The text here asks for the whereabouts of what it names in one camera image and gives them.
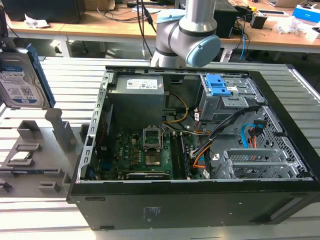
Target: wooden desk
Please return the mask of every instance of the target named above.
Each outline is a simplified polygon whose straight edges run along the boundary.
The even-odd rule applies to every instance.
[[[130,19],[137,16],[136,12],[128,11],[131,11],[131,9],[119,9],[114,13],[114,18]],[[157,14],[152,15],[152,19],[156,22]],[[60,30],[60,34],[70,37],[95,36],[127,39],[135,38],[138,39],[139,43],[142,43],[143,41],[138,23],[123,23],[109,20],[97,11],[86,11],[80,24],[65,24]],[[144,35],[147,39],[156,39],[156,33],[147,22],[144,22]]]
[[[235,2],[244,6],[248,4],[257,7],[257,9],[275,9],[266,0],[259,0],[259,3],[249,0],[235,0]],[[282,7],[276,9],[285,11],[289,15],[294,10],[293,8]],[[120,8],[114,12],[113,17],[117,19],[129,19],[136,16],[137,13],[132,12],[130,8]],[[154,14],[152,18],[156,22],[157,14]],[[320,39],[310,42],[302,32],[299,32],[298,35],[294,33],[280,34],[273,29],[275,24],[275,22],[266,21],[263,29],[253,29],[250,27],[250,23],[247,22],[245,24],[245,33],[248,34],[250,39],[248,49],[320,54]],[[13,22],[13,30],[22,38],[59,40],[64,57],[72,56],[68,44],[69,40],[101,42],[102,49],[104,42],[140,44],[143,41],[138,23],[123,23],[109,20],[97,11],[87,11],[80,24],[51,23],[51,26],[51,28],[45,29],[30,29],[23,22]],[[147,22],[144,23],[144,35],[148,44],[155,46],[156,34]],[[227,62],[229,60],[231,51],[237,47],[239,42],[240,36],[237,35],[233,35],[229,39],[221,39],[221,47],[224,48],[222,61]]]

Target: hard drive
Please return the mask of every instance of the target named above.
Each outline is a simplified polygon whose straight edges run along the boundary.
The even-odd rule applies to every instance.
[[[54,107],[56,101],[31,45],[0,53],[0,96],[8,108]]]

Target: sticker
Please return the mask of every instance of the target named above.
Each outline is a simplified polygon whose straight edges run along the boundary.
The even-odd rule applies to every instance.
[[[24,77],[25,72],[19,66],[2,66],[0,82],[9,97],[17,103],[33,104],[37,98]]]
[[[202,174],[206,179],[209,179],[210,174],[207,172],[207,170],[204,169]]]
[[[146,206],[142,210],[142,219],[144,222],[152,222],[159,218],[161,213],[160,206]]]
[[[215,153],[215,154],[213,155],[212,160],[213,160],[213,161],[217,161],[217,160],[219,160],[219,159],[220,159],[220,154],[219,154],[219,153]]]
[[[147,89],[157,90],[157,79],[128,79],[126,81],[126,89]]]
[[[228,91],[236,91],[236,92],[238,92],[238,89],[237,89],[236,86],[227,86],[226,89],[227,89]]]

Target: table leg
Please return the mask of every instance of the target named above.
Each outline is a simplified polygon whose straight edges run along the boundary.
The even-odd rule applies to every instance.
[[[273,55],[272,60],[273,60],[273,61],[278,61],[280,55],[281,55],[281,52],[280,52],[280,51],[276,51],[276,52],[274,53],[274,55]]]
[[[72,52],[70,48],[70,44],[67,38],[65,39],[59,39],[60,41],[60,47],[62,50],[62,55],[64,58],[72,58]]]
[[[106,45],[104,41],[99,42],[100,44],[100,53],[105,53],[106,52]]]
[[[225,47],[220,58],[220,63],[228,63],[233,50],[233,48]]]

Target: yellow wire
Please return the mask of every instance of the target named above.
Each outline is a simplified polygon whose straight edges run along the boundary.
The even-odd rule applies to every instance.
[[[184,105],[184,107],[185,107],[185,114],[184,114],[184,116],[183,116],[182,118],[180,118],[180,119],[171,120],[171,121],[163,121],[163,123],[165,123],[165,124],[179,123],[179,122],[181,122],[181,121],[183,121],[183,120],[185,120],[185,119],[187,118],[187,116],[188,116],[188,106],[187,106],[187,104],[185,103],[185,101],[183,101],[183,99],[182,99],[181,97],[179,97],[177,94],[175,94],[175,93],[173,93],[173,92],[169,92],[169,94],[175,95],[175,96],[183,103],[183,105]]]

